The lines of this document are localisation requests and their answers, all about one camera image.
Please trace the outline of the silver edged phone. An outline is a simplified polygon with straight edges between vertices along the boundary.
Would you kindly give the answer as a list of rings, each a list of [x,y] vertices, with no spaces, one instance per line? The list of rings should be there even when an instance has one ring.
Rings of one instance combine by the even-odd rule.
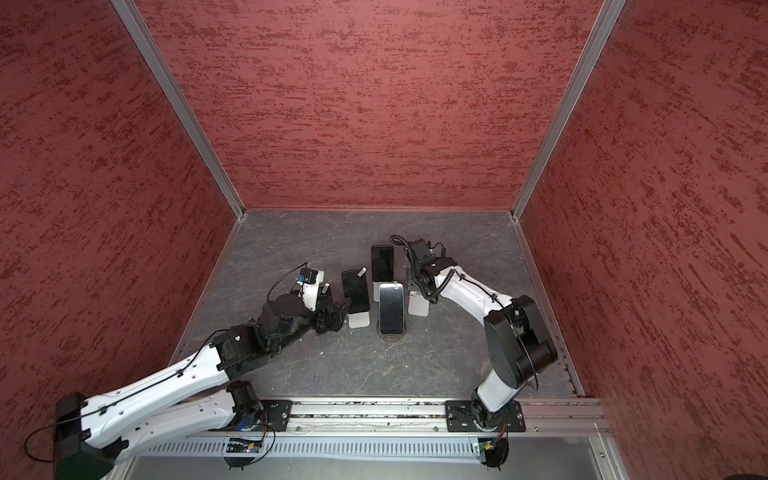
[[[379,287],[379,332],[399,336],[405,332],[405,290],[397,282]]]

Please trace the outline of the grey stand wooden base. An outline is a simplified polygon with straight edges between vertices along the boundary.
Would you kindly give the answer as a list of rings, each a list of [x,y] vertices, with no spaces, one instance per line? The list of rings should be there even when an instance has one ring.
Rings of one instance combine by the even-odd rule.
[[[398,342],[405,335],[405,333],[399,333],[399,334],[386,334],[386,333],[383,333],[382,330],[381,330],[380,325],[377,325],[376,333],[377,333],[377,335],[378,335],[378,337],[380,339],[382,339],[383,341],[388,342],[388,343]]]

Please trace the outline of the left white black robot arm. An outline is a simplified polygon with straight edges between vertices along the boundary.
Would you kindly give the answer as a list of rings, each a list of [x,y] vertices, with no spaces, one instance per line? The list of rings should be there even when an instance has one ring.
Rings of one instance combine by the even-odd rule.
[[[90,398],[58,401],[54,476],[101,479],[117,464],[157,445],[204,431],[254,435],[283,432],[288,401],[260,400],[245,375],[310,330],[341,329],[350,300],[322,295],[313,308],[295,292],[267,301],[260,316],[216,330],[193,354],[148,377]]]

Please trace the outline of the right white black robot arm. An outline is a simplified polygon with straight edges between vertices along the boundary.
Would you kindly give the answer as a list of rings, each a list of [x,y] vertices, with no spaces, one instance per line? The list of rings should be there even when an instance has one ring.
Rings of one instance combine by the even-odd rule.
[[[402,242],[411,279],[430,304],[446,299],[484,328],[491,370],[474,390],[470,411],[488,430],[525,387],[537,389],[539,375],[558,359],[543,315],[531,297],[503,294],[469,275],[444,251],[426,240]]]

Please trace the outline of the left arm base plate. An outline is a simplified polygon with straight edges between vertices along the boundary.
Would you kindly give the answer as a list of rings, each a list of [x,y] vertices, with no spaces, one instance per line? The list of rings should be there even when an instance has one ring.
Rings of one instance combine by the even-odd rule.
[[[263,399],[261,409],[255,417],[256,430],[285,432],[291,418],[294,402],[287,399]]]

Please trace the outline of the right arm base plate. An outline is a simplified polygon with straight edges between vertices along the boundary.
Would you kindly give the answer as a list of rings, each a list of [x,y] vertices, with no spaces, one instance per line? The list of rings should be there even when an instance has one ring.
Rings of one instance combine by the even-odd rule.
[[[526,431],[522,406],[512,400],[497,412],[487,411],[479,400],[450,400],[445,402],[445,417],[449,432],[521,433]]]

